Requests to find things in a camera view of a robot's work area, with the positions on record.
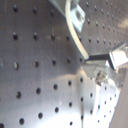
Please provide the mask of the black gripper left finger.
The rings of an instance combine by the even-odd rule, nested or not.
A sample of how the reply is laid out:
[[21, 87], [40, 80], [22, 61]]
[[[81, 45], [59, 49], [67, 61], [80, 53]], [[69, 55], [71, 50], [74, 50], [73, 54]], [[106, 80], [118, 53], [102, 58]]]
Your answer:
[[91, 61], [106, 60], [109, 63], [110, 67], [114, 69], [114, 66], [110, 57], [110, 53], [98, 53], [98, 54], [90, 55], [88, 60], [91, 60]]

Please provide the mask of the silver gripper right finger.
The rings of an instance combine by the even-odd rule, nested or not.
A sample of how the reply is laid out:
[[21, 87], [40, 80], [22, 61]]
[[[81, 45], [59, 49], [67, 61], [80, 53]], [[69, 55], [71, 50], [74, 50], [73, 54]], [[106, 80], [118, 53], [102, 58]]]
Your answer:
[[94, 78], [95, 83], [99, 86], [103, 84], [114, 83], [117, 87], [121, 87], [125, 80], [127, 72], [126, 68], [119, 68], [114, 71], [112, 68], [99, 64], [84, 63], [83, 70], [89, 78]]

